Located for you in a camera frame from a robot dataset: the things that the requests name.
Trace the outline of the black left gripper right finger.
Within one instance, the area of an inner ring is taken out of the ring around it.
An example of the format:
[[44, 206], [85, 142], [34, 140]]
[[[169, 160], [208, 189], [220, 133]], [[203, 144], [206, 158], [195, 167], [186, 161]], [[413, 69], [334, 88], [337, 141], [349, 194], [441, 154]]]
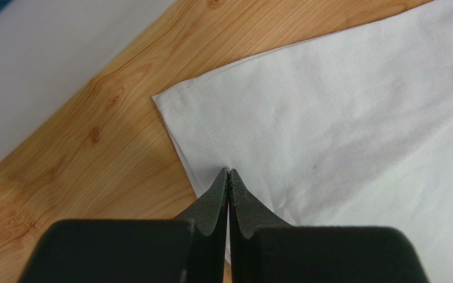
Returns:
[[234, 282], [427, 282], [408, 238], [377, 226], [293, 226], [229, 173]]

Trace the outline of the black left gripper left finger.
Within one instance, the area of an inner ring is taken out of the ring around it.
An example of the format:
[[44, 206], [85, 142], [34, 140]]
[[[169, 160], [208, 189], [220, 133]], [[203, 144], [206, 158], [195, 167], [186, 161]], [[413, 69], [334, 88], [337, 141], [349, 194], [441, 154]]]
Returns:
[[222, 282], [228, 171], [169, 220], [67, 219], [36, 245], [20, 282]]

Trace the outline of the white t-shirt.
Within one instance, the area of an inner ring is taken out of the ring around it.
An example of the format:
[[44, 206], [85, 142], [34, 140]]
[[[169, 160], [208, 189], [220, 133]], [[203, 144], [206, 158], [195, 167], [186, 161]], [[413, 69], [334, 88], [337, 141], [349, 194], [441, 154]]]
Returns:
[[223, 167], [296, 225], [391, 226], [453, 282], [453, 1], [277, 48], [154, 96], [197, 195]]

